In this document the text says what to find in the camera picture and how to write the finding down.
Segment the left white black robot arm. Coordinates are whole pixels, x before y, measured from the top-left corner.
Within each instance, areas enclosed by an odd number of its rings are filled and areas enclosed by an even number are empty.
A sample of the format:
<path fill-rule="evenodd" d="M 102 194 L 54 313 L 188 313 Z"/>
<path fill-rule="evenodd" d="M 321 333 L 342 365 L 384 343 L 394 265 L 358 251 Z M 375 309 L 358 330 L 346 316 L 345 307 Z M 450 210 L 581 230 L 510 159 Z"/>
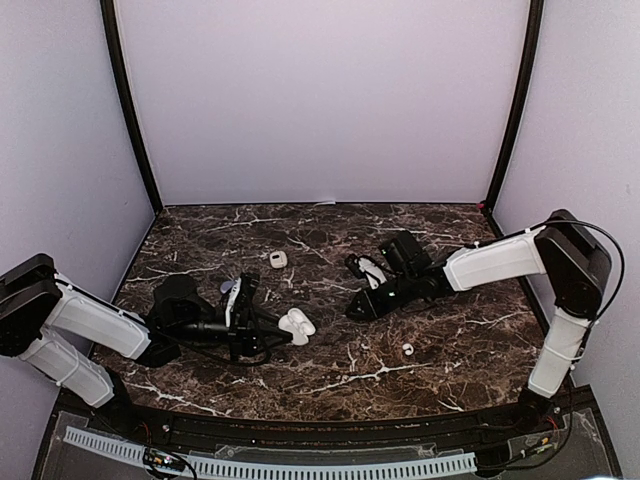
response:
<path fill-rule="evenodd" d="M 74 333 L 149 368 L 177 359 L 183 349 L 227 365 L 259 366 L 273 348 L 292 341 L 272 314 L 257 308 L 259 278 L 241 275 L 213 306 L 188 274 L 173 274 L 155 288 L 153 305 L 139 315 L 101 300 L 60 274 L 47 254 L 36 254 L 1 276 L 1 354 L 17 357 L 71 390 L 120 436 L 141 427 L 140 412 L 116 397 L 114 375 L 61 336 Z"/>

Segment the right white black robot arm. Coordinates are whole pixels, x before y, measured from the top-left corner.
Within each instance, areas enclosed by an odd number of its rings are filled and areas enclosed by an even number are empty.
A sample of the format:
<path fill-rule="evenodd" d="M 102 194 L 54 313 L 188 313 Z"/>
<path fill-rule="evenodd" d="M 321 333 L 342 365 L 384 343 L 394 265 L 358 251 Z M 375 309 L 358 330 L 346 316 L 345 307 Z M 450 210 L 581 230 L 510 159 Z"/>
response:
<path fill-rule="evenodd" d="M 558 392 L 580 361 L 591 330 L 614 300 L 606 292 L 612 258 L 598 239 L 605 233 L 559 209 L 534 226 L 433 259 L 411 232 L 401 230 L 379 246 L 385 267 L 365 255 L 347 257 L 347 268 L 369 285 L 353 296 L 345 315 L 373 321 L 417 299 L 430 302 L 491 283 L 547 277 L 555 294 L 554 313 L 525 387 L 532 395 L 510 413 L 511 426 L 530 434 L 547 420 L 545 399 Z"/>

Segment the white charging case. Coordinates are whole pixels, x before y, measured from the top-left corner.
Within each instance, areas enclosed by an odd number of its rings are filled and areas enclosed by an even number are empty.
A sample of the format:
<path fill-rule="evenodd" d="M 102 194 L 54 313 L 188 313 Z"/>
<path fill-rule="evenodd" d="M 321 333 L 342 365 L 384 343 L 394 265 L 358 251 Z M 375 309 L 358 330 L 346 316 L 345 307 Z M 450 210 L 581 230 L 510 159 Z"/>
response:
<path fill-rule="evenodd" d="M 291 308 L 278 321 L 278 328 L 292 335 L 291 343 L 304 346 L 309 338 L 316 334 L 316 327 L 309 317 L 299 308 Z"/>

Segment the purple blue charging case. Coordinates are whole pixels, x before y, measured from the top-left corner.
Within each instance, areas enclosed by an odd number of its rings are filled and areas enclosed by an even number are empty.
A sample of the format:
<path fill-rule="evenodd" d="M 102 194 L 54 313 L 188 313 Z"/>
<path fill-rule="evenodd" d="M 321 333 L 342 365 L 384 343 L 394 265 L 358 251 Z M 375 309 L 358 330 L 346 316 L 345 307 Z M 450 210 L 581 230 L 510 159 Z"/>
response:
<path fill-rule="evenodd" d="M 219 290 L 222 294 L 225 294 L 227 292 L 229 292 L 234 286 L 235 286 L 236 282 L 232 281 L 232 280 L 228 280 L 228 281 L 224 281 L 220 287 Z"/>

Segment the beige earbud charging case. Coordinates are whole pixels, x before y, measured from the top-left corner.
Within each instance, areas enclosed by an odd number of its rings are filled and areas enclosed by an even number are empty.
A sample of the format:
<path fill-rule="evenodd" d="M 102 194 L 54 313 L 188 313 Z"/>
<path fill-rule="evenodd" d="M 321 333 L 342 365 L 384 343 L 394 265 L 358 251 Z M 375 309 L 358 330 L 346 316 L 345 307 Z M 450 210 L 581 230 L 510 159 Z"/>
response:
<path fill-rule="evenodd" d="M 282 269 L 289 264 L 288 256 L 284 251 L 274 251 L 269 254 L 269 262 L 272 268 Z"/>

